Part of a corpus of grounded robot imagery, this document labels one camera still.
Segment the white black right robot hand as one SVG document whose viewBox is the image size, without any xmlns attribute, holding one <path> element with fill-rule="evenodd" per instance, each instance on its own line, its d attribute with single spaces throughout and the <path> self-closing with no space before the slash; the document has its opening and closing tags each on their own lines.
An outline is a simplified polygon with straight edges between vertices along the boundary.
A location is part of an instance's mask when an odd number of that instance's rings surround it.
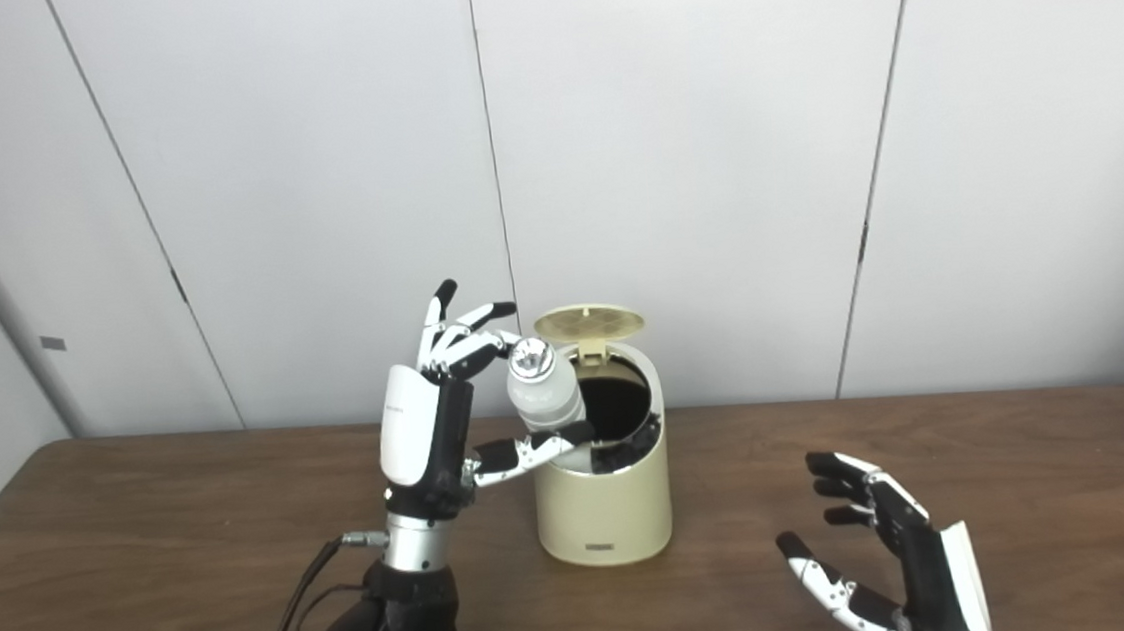
<svg viewBox="0 0 1124 631">
<path fill-rule="evenodd" d="M 900 564 L 897 603 L 821 560 L 794 531 L 776 546 L 795 579 L 849 631 L 992 631 L 986 586 L 967 523 L 932 524 L 928 511 L 880 465 L 833 451 L 804 457 L 814 492 L 841 501 L 831 526 L 867 526 Z"/>
</svg>

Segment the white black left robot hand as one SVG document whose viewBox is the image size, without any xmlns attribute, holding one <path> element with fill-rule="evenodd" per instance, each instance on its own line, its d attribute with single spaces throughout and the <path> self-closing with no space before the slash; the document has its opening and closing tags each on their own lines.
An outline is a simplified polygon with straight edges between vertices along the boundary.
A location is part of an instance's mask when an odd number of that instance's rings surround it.
<svg viewBox="0 0 1124 631">
<path fill-rule="evenodd" d="M 386 508 L 395 516 L 453 520 L 480 487 L 518 478 L 598 438 L 564 353 L 544 339 L 486 327 L 516 314 L 515 301 L 484 303 L 451 319 L 456 291 L 453 279 L 439 285 L 422 321 L 417 358 L 389 370 L 380 457 Z M 472 381 L 489 366 L 506 376 L 527 433 L 468 451 Z"/>
</svg>

